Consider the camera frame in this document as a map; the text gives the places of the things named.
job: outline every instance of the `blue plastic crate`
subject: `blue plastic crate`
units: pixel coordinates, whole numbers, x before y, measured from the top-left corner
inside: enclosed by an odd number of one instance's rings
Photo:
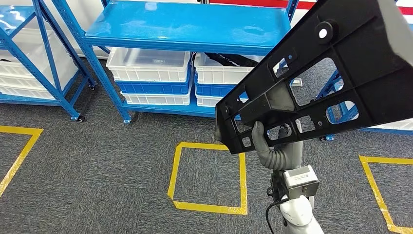
[[[124,94],[187,94],[193,67],[188,63],[185,82],[115,81]]]
[[[196,94],[199,96],[225,97],[225,95],[235,87],[235,84],[199,84],[198,74],[196,72],[194,78]],[[242,93],[240,97],[248,99],[245,92]]]

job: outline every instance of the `rectangular cutout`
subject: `rectangular cutout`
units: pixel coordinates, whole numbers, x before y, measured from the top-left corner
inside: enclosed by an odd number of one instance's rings
[[[240,96],[238,97],[237,101],[241,101],[242,103],[246,103],[246,101],[248,101],[248,95],[246,94],[246,92],[244,91],[242,94],[240,94]]]
[[[251,146],[251,140],[249,139],[249,137],[244,137],[243,138],[243,145],[244,145],[244,147],[250,147]]]
[[[310,132],[316,129],[314,123],[311,121],[310,116],[304,116],[296,119],[296,125],[298,129],[301,129],[300,133]]]
[[[235,121],[235,125],[237,126],[237,130],[238,130],[239,133],[243,133],[243,132],[251,129],[251,127],[246,126],[242,123],[240,115],[236,115],[234,117],[234,121]]]
[[[284,75],[284,73],[288,72],[288,64],[285,59],[281,59],[273,68],[272,68],[275,76],[277,78]]]
[[[358,109],[352,101],[344,101],[328,107],[325,114],[330,123],[340,124],[357,119]]]
[[[284,137],[289,137],[291,135],[291,128],[290,128],[290,125],[283,124],[283,125],[268,129],[267,134],[270,140],[277,140],[277,139],[281,139]]]
[[[315,100],[323,91],[328,81],[332,82],[330,88],[324,90],[323,97],[328,96],[343,87],[343,82],[339,74],[336,73],[336,65],[331,58],[324,58],[296,78],[301,79],[302,87],[293,86],[290,89],[298,105],[304,106]]]

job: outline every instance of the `shelf board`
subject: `shelf board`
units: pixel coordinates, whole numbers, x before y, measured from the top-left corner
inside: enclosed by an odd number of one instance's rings
[[[185,116],[199,116],[215,118],[214,107],[204,107],[196,105],[196,97],[192,90],[191,99],[188,106],[171,106],[171,105],[131,105],[123,102],[123,108],[129,111],[149,112],[160,114],[174,114]]]
[[[84,39],[98,46],[266,55],[290,29],[284,8],[116,1]]]
[[[14,37],[35,17],[32,6],[0,5],[0,27],[9,37]]]

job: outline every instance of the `white plastic crate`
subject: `white plastic crate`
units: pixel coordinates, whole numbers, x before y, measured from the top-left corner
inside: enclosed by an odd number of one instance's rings
[[[392,129],[413,131],[413,118],[405,119],[393,123],[380,124],[370,128]]]
[[[215,105],[222,99],[223,97],[212,97],[212,96],[201,96],[196,95],[196,105],[197,106],[205,106],[205,107],[215,107]],[[248,99],[242,98],[242,102],[246,102]]]
[[[57,69],[57,75],[59,76],[60,86],[62,89],[69,82],[70,78],[67,74],[72,74],[77,71],[76,65],[73,63],[73,60],[67,54],[64,54],[64,57],[57,58],[55,63]],[[44,76],[48,81],[55,86],[55,81],[53,80],[52,70],[50,66],[47,66],[43,72]],[[0,74],[0,86],[21,86],[26,88],[44,88],[42,84],[34,76],[6,76]]]
[[[185,82],[190,52],[113,47],[106,66],[116,81]]]
[[[190,103],[190,93],[192,88],[192,81],[189,84],[188,94],[124,94],[127,104],[133,105],[174,105],[174,106],[188,106]]]
[[[56,63],[57,74],[59,76],[60,86],[62,90],[66,87],[68,82],[77,72],[77,67],[73,63],[71,57],[67,56],[60,59],[59,63]],[[48,69],[46,77],[52,85],[55,85],[53,81],[52,72],[50,67]],[[0,93],[7,95],[15,95],[29,98],[42,98],[54,100],[55,98],[41,85],[35,78],[31,77],[12,77],[0,75]]]
[[[55,61],[66,55],[66,49],[53,31],[47,31],[50,47]],[[49,67],[44,42],[38,29],[23,28],[13,37],[16,45],[25,53],[32,63],[41,71]],[[32,76],[32,74],[7,50],[0,50],[0,75]]]
[[[260,62],[264,56],[245,55]],[[194,66],[199,84],[238,84],[254,67],[226,67],[210,59],[205,53],[197,53]]]

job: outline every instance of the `red stripe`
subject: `red stripe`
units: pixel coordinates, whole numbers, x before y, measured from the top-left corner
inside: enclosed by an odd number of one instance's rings
[[[404,15],[413,15],[413,7],[400,6],[399,9]]]
[[[247,5],[247,6],[266,6],[266,7],[282,7],[286,8],[287,0],[210,0],[211,3],[222,3],[222,4],[236,4],[236,5]],[[309,1],[299,1],[297,8],[309,10],[315,2]],[[413,7],[401,6],[400,11],[404,15],[413,15]]]

